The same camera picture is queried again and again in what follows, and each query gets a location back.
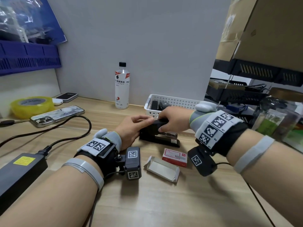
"cable plug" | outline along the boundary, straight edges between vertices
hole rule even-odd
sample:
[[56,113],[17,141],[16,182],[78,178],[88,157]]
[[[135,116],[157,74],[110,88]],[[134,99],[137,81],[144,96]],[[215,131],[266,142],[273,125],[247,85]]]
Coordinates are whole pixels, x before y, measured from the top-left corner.
[[44,157],[48,156],[49,151],[51,150],[52,146],[48,145],[43,150],[38,151],[37,154],[43,155]]

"forearm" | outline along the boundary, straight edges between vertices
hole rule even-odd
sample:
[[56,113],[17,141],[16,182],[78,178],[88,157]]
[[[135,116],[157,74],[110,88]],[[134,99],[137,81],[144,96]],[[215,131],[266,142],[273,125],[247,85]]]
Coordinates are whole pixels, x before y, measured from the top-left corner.
[[[89,162],[102,175],[89,157],[77,158]],[[80,227],[93,206],[97,190],[97,184],[86,172],[64,166],[8,209],[0,217],[0,226]]]
[[[246,130],[227,154],[234,166],[238,159],[263,137]],[[242,173],[243,178],[294,226],[303,222],[303,155],[281,143],[270,148]]]

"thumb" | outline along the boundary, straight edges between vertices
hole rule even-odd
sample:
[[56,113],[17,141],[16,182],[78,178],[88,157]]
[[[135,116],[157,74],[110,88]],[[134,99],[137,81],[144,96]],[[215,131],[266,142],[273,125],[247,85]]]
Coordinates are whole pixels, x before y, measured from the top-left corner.
[[137,130],[140,130],[142,128],[145,128],[145,127],[153,124],[153,122],[154,122],[154,118],[151,117],[151,118],[142,120],[141,122],[137,122],[134,125],[135,125],[135,127],[136,127]]
[[158,129],[158,132],[168,132],[168,131],[171,131],[171,124],[170,124],[170,122],[168,122],[167,124],[161,126]]

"black wristband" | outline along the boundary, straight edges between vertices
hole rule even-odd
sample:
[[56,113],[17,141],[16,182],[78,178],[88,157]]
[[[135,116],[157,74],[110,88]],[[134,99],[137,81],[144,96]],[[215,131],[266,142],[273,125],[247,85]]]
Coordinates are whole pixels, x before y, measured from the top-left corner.
[[226,157],[234,143],[243,134],[243,132],[246,131],[247,128],[248,126],[243,122],[232,126],[225,134],[223,134],[220,140],[210,151]]
[[105,158],[98,157],[98,155],[97,156],[93,156],[89,152],[80,150],[79,152],[77,152],[75,154],[74,157],[76,157],[78,155],[85,155],[85,156],[91,158],[100,167],[100,169],[101,169],[101,171],[102,171],[102,173],[103,173],[103,175],[105,177],[109,173],[116,172],[116,160],[115,160],[115,156],[117,154],[119,154],[119,152],[117,151],[116,148],[114,148],[110,153],[108,153],[108,155]]

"plastic bottle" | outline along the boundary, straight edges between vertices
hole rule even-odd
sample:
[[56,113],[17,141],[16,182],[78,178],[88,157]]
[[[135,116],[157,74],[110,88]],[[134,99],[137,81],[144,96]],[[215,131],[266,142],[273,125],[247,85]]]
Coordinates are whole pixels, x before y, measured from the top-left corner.
[[119,62],[119,69],[115,72],[115,100],[118,109],[128,108],[129,76],[126,63]]

